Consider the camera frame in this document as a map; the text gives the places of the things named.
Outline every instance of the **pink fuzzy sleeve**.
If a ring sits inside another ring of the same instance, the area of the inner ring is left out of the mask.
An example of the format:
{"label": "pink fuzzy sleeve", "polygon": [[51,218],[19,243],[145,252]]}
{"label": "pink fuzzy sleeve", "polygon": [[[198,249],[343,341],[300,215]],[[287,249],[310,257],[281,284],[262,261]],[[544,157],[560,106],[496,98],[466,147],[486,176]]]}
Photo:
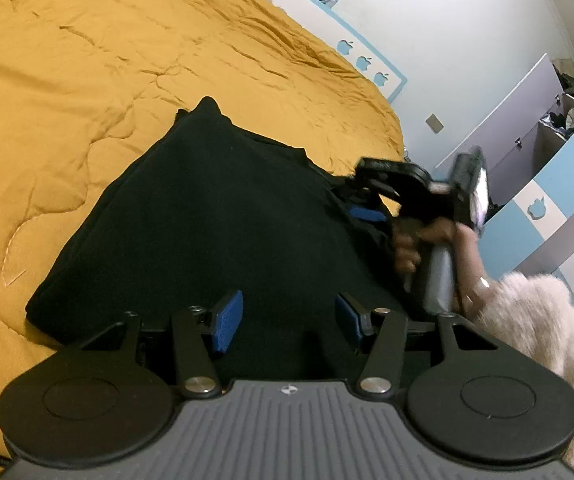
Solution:
{"label": "pink fuzzy sleeve", "polygon": [[[574,307],[560,280],[509,274],[473,321],[574,387]],[[574,468],[574,440],[565,459]]]}

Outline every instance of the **apple-shaped cutout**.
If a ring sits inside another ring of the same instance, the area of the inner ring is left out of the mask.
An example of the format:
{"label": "apple-shaped cutout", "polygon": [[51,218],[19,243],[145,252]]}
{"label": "apple-shaped cutout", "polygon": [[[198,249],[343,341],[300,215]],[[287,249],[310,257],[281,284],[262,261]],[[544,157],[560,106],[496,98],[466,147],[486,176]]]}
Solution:
{"label": "apple-shaped cutout", "polygon": [[338,46],[336,47],[336,50],[338,52],[340,52],[343,56],[348,56],[349,51],[353,48],[352,43],[353,43],[353,41],[340,40],[338,42]]}
{"label": "apple-shaped cutout", "polygon": [[361,72],[364,72],[366,69],[369,68],[369,65],[371,64],[371,61],[369,61],[369,59],[371,59],[371,57],[360,56],[356,61],[356,68]]}
{"label": "apple-shaped cutout", "polygon": [[547,213],[545,198],[535,199],[533,204],[527,208],[527,213],[529,213],[532,220],[540,220]]}
{"label": "apple-shaped cutout", "polygon": [[387,78],[388,74],[383,74],[382,72],[378,72],[374,78],[373,82],[376,86],[384,86],[389,79]]}

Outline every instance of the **wall switch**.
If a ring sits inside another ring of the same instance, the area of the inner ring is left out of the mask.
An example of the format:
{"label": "wall switch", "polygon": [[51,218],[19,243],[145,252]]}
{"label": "wall switch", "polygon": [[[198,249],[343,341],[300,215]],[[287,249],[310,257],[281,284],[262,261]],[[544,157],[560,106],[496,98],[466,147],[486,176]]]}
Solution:
{"label": "wall switch", "polygon": [[433,133],[439,133],[443,128],[443,124],[440,122],[439,118],[431,114],[431,116],[426,120],[426,123],[433,130]]}

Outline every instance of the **yellow comforter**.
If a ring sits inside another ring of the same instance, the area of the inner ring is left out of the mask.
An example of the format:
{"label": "yellow comforter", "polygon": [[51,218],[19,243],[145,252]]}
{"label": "yellow comforter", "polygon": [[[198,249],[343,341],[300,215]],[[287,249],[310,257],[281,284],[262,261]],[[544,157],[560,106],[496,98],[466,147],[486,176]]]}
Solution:
{"label": "yellow comforter", "polygon": [[264,0],[0,0],[0,391],[52,352],[24,306],[59,250],[205,95],[334,173],[402,152],[377,88]]}

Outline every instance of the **blue velcro pad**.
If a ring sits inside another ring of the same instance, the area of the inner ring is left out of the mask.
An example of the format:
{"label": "blue velcro pad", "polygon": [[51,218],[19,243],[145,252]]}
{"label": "blue velcro pad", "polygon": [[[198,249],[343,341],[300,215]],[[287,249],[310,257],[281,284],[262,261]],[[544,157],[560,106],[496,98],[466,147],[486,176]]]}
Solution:
{"label": "blue velcro pad", "polygon": [[353,349],[359,349],[364,335],[360,330],[360,317],[340,294],[336,296],[336,324]]}
{"label": "blue velcro pad", "polygon": [[243,293],[238,290],[216,316],[211,339],[214,352],[224,354],[227,351],[241,319],[243,319]]}
{"label": "blue velcro pad", "polygon": [[384,213],[376,211],[375,209],[366,209],[364,207],[354,206],[349,209],[349,214],[358,220],[364,220],[365,222],[386,222],[387,217]]}

